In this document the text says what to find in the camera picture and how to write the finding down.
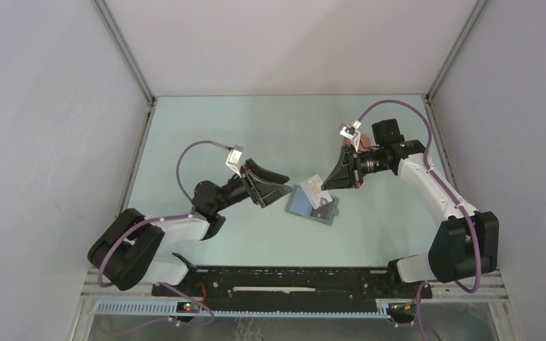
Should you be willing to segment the white printed credit card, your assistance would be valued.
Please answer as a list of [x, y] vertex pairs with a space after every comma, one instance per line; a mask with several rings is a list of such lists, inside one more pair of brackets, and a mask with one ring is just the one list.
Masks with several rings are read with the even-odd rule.
[[321, 188], [322, 184], [323, 181], [318, 174], [300, 182], [300, 187], [314, 209], [333, 200], [331, 195]]

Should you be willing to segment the green leather card holder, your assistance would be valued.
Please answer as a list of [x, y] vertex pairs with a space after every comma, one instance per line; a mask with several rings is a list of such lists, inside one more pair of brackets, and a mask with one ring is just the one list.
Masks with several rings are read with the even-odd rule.
[[313, 222], [318, 222], [327, 226], [333, 224], [334, 219], [339, 215], [339, 198], [332, 196], [332, 201], [319, 208], [313, 208], [303, 189], [295, 185], [288, 202], [285, 212], [297, 217], [302, 217]]

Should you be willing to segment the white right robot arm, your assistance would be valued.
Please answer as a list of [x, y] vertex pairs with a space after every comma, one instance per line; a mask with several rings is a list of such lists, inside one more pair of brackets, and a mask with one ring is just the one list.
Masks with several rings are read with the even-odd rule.
[[478, 281], [480, 276], [497, 269], [498, 218], [481, 212], [463, 199], [441, 177], [425, 145], [406, 140], [397, 120], [387, 119], [372, 125], [374, 145], [359, 150], [360, 122], [341, 129], [349, 140], [341, 148], [334, 169], [323, 182], [324, 190], [360, 188], [368, 174], [391, 171], [416, 191], [420, 200], [439, 225], [426, 254], [391, 261], [393, 272], [385, 277], [389, 294], [403, 297], [414, 282], [455, 282], [464, 278]]

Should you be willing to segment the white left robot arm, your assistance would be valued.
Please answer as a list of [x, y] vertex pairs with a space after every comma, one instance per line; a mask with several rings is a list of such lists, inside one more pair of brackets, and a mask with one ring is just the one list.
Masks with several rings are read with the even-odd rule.
[[140, 283], [165, 283], [180, 296], [191, 294], [196, 287], [193, 265], [174, 245], [213, 238], [226, 221], [221, 211], [244, 200], [266, 208], [292, 192], [288, 182], [288, 176], [249, 158], [224, 185], [199, 182], [188, 213], [150, 217], [127, 208], [87, 253], [97, 269], [97, 284], [127, 291]]

